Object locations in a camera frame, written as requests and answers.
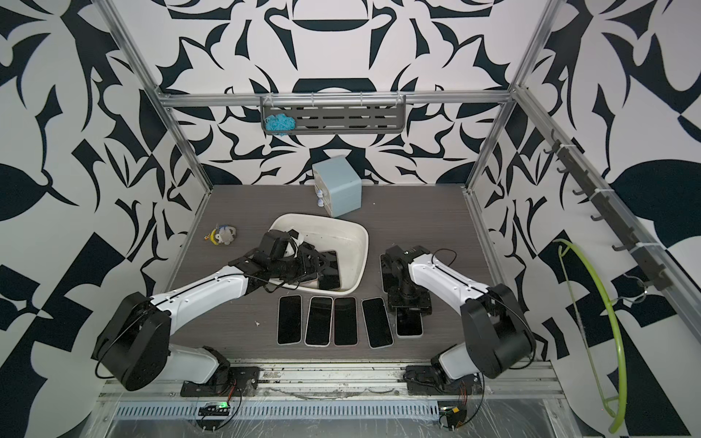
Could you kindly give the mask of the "pink case smartphone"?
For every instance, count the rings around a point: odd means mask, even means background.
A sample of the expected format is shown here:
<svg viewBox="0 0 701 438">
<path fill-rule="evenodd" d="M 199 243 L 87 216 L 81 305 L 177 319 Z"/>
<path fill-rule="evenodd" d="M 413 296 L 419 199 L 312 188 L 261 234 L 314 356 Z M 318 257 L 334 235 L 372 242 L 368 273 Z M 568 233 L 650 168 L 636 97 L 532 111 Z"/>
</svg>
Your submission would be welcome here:
<svg viewBox="0 0 701 438">
<path fill-rule="evenodd" d="M 422 315 L 419 311 L 398 308 L 396 311 L 396 334 L 399 338 L 421 338 L 424 334 Z"/>
</svg>

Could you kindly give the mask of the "dark smartphone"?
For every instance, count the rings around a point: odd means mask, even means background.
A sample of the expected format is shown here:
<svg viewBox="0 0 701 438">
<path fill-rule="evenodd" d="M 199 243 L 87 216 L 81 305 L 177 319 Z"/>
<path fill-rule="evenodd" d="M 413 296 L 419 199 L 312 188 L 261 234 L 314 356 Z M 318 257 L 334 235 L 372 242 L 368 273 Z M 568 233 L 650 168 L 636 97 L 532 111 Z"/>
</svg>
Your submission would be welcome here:
<svg viewBox="0 0 701 438">
<path fill-rule="evenodd" d="M 389 294 L 392 290 L 396 290 L 397 287 L 396 278 L 394 273 L 392 273 L 392 259 L 388 255 L 383 254 L 380 257 L 380 261 L 383 291 Z"/>
<path fill-rule="evenodd" d="M 368 343 L 377 350 L 394 344 L 387 308 L 381 297 L 363 299 L 361 302 Z"/>
</svg>

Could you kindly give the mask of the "white plastic storage tub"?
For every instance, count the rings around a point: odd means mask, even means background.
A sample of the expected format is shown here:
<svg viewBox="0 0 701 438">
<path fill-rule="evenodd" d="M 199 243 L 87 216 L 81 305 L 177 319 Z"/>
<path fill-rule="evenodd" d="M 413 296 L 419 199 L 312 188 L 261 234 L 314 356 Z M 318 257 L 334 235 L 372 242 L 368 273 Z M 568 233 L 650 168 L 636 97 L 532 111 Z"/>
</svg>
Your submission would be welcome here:
<svg viewBox="0 0 701 438">
<path fill-rule="evenodd" d="M 368 258 L 369 235 L 360 224 L 317 215 L 286 214 L 277 218 L 270 230 L 295 230 L 303 243 L 319 252 L 335 251 L 341 286 L 322 290 L 317 280 L 301 283 L 299 291 L 332 297 L 352 294 L 361 284 Z"/>
</svg>

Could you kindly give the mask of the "white case smartphone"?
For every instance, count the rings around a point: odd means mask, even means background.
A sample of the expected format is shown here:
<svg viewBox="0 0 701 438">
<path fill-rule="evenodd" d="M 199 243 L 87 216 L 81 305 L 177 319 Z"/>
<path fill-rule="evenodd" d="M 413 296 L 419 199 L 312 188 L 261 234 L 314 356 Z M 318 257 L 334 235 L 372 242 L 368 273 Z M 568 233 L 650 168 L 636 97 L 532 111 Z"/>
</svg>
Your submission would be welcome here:
<svg viewBox="0 0 701 438">
<path fill-rule="evenodd" d="M 332 310 L 333 299 L 331 297 L 312 297 L 310 299 L 305 331 L 305 344 L 307 346 L 327 347 L 330 345 Z"/>
</svg>

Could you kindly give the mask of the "grey edge smartphone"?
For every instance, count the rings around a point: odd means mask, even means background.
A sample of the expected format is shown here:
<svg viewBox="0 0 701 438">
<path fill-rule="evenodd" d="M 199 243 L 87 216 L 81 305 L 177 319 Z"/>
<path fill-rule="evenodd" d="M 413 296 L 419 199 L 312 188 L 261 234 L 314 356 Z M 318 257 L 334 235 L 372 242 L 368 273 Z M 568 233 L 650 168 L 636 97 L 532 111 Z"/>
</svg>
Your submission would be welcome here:
<svg viewBox="0 0 701 438">
<path fill-rule="evenodd" d="M 279 299 L 277 313 L 277 344 L 292 345 L 301 342 L 302 297 L 291 295 Z"/>
</svg>

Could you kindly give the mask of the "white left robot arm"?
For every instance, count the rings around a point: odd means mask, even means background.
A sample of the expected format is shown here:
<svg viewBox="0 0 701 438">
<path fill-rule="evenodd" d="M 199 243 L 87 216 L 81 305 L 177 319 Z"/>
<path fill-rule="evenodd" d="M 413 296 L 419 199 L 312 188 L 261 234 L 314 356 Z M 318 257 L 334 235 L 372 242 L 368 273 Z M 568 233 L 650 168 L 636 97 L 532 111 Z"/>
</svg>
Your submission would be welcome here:
<svg viewBox="0 0 701 438">
<path fill-rule="evenodd" d="M 296 230 L 268 231 L 258 247 L 207 277 L 151 297 L 132 293 L 123 299 L 99 335 L 92 357 L 130 392 L 154 381 L 181 381 L 221 394 L 231 386 L 229 361 L 210 347 L 177 346 L 171 342 L 173 334 L 258 289 L 272 293 L 309 282 L 328 291 L 340 288 L 336 252 L 317 250 Z"/>
</svg>

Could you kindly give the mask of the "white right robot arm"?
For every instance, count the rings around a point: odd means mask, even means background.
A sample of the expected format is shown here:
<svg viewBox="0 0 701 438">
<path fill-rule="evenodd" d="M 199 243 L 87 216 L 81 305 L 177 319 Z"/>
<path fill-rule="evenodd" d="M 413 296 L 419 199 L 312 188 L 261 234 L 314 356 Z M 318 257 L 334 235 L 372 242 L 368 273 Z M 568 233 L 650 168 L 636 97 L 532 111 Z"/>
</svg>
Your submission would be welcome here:
<svg viewBox="0 0 701 438">
<path fill-rule="evenodd" d="M 535 358 L 536 341 L 514 292 L 466 277 L 422 246 L 393 246 L 380 257 L 383 291 L 391 312 L 429 316 L 436 297 L 461 319 L 464 342 L 438 353 L 432 372 L 443 384 L 480 374 L 495 379 Z"/>
</svg>

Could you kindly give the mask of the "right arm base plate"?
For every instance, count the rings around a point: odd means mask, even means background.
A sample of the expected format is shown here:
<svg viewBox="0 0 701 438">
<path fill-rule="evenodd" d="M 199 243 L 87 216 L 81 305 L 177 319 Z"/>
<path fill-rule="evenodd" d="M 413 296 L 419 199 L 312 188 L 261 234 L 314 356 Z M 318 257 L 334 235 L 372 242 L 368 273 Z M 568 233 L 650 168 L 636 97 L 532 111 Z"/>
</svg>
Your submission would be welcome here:
<svg viewBox="0 0 701 438">
<path fill-rule="evenodd" d="M 402 381 L 406 383 L 410 395 L 472 395 L 482 390 L 480 373 L 450 381 L 443 372 L 433 366 L 409 365 L 405 368 Z"/>
</svg>

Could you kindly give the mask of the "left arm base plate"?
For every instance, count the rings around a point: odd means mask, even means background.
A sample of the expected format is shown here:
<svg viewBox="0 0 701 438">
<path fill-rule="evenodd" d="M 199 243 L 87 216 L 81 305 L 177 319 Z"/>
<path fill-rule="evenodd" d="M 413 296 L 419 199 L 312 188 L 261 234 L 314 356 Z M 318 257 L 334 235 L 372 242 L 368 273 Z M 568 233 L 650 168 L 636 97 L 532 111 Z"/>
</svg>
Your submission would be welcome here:
<svg viewBox="0 0 701 438">
<path fill-rule="evenodd" d="M 184 398 L 224 397 L 232 390 L 247 393 L 258 387 L 260 373 L 261 368 L 251 366 L 218 370 L 207 383 L 185 381 L 180 390 L 180 396 Z"/>
</svg>

